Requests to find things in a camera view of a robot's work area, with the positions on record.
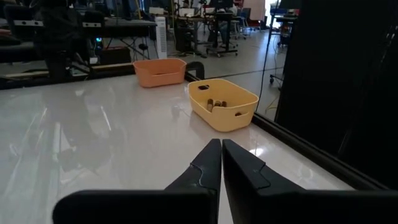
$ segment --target black stand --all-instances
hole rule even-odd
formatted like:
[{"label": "black stand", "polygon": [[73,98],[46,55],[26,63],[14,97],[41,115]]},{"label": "black stand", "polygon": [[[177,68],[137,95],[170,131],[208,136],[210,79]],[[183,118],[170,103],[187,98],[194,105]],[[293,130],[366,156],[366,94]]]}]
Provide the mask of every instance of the black stand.
[{"label": "black stand", "polygon": [[[56,52],[54,54],[47,54],[44,61],[50,77],[54,80],[62,80],[73,76],[71,69],[78,70],[86,75],[95,75],[93,67],[89,63],[84,62],[78,54],[66,55],[64,52]],[[80,65],[80,67],[72,64],[73,62]]]},{"label": "black stand", "polygon": [[[221,57],[220,54],[225,54],[225,53],[235,53],[236,56],[238,56],[238,50],[230,50],[229,49],[229,38],[230,38],[230,32],[231,32],[231,20],[232,20],[232,13],[215,13],[215,21],[214,21],[214,32],[215,32],[215,39],[213,43],[213,47],[208,47],[206,49],[206,54],[209,54],[210,52],[216,53],[217,57]],[[226,21],[227,27],[226,27],[226,40],[225,40],[225,48],[224,49],[219,49],[218,48],[218,22],[219,21]]]},{"label": "black stand", "polygon": [[176,50],[180,51],[184,55],[188,55],[188,54],[189,55],[197,55],[197,56],[200,56],[201,58],[207,58],[207,56],[204,53],[202,53],[201,51],[198,50],[198,45],[201,44],[198,41],[198,21],[193,21],[193,29],[188,28],[188,25],[187,25],[188,23],[189,23],[188,19],[187,20],[177,19],[175,21],[175,24],[174,24],[175,35],[177,33],[179,33],[179,30],[189,29],[190,34],[193,36],[192,38],[191,37],[188,38],[189,39],[189,47],[180,46],[180,44],[185,45],[188,42],[188,40],[185,37],[183,37],[185,32],[179,33],[179,35],[181,35],[181,37],[176,37],[177,46],[178,46],[178,48]]},{"label": "black stand", "polygon": [[[274,24],[274,19],[275,19],[275,13],[273,13],[273,15],[271,15],[271,24],[270,24],[270,29],[269,29],[268,43],[271,42],[271,36],[274,35],[274,34],[272,33],[272,28],[273,28],[273,24]],[[296,17],[283,17],[283,18],[278,18],[278,19],[277,19],[277,22],[288,22],[288,23],[292,23],[292,25],[291,25],[291,30],[290,30],[290,34],[289,34],[288,37],[283,37],[283,36],[282,36],[282,33],[279,34],[279,35],[280,35],[280,40],[279,40],[279,42],[278,42],[278,47],[280,47],[281,45],[285,45],[285,44],[286,44],[286,39],[289,39],[288,41],[290,41],[290,39],[292,38],[292,34],[293,34],[293,32],[294,32],[294,22],[295,22],[296,20],[297,20]],[[269,83],[270,83],[270,84],[273,84],[274,81],[275,81],[275,79],[276,79],[276,80],[279,80],[279,81],[284,81],[284,76],[285,76],[284,71],[282,72],[281,77],[278,77],[277,74],[270,75],[270,76],[269,76]]]}]

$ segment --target orange basket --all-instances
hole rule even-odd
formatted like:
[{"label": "orange basket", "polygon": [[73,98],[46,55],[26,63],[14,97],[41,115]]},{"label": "orange basket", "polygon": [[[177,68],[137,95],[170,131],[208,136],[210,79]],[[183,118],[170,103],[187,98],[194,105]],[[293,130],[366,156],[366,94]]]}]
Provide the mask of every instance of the orange basket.
[{"label": "orange basket", "polygon": [[178,58],[139,60],[133,63],[142,87],[156,87],[184,82],[187,63]]},{"label": "orange basket", "polygon": [[[223,79],[209,79],[188,84],[191,107],[212,128],[234,131],[250,124],[259,101],[255,94]],[[208,100],[225,101],[226,107],[207,110]]]}]

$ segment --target desk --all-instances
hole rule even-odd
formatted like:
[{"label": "desk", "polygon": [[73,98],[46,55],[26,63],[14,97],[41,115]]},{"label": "desk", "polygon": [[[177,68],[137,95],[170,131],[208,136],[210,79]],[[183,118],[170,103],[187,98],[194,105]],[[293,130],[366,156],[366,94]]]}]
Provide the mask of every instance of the desk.
[{"label": "desk", "polygon": [[203,45],[203,44],[209,44],[209,42],[199,42],[198,41],[198,23],[199,22],[206,22],[206,21],[212,21],[214,18],[213,17],[185,17],[185,16],[177,16],[177,15],[153,15],[157,17],[167,17],[167,18],[174,18],[176,20],[180,21],[187,21],[187,22],[193,22],[193,50],[195,54],[200,55],[203,58],[206,58],[206,56],[201,53],[198,50],[198,45]]},{"label": "desk", "polygon": [[138,53],[146,59],[149,59],[149,53],[148,57],[145,56],[135,48],[134,44],[128,44],[123,41],[123,37],[148,37],[149,29],[156,26],[155,22],[106,18],[104,22],[104,27],[93,27],[89,26],[89,24],[90,23],[88,22],[83,23],[83,25],[86,25],[85,34],[88,37],[111,38],[108,46],[112,42],[113,38],[118,38],[122,43],[126,44],[126,46],[132,49],[134,52]]},{"label": "desk", "polygon": [[[231,32],[231,21],[235,20],[235,18],[240,19],[240,17],[234,17],[232,13],[216,13],[215,14],[215,22],[214,22],[214,31],[215,31],[215,41],[211,47],[208,47],[206,49],[206,53],[209,51],[214,52],[217,54],[218,57],[221,57],[220,54],[224,53],[235,53],[235,56],[238,56],[238,50],[230,50],[229,49],[229,38],[230,38],[230,32]],[[219,21],[225,21],[227,22],[227,28],[226,28],[226,40],[225,40],[225,47],[223,49],[220,49],[218,47],[218,39],[217,39],[217,34],[219,31]]]},{"label": "desk", "polygon": [[275,16],[277,22],[295,22],[298,17],[290,17],[290,16]]}]

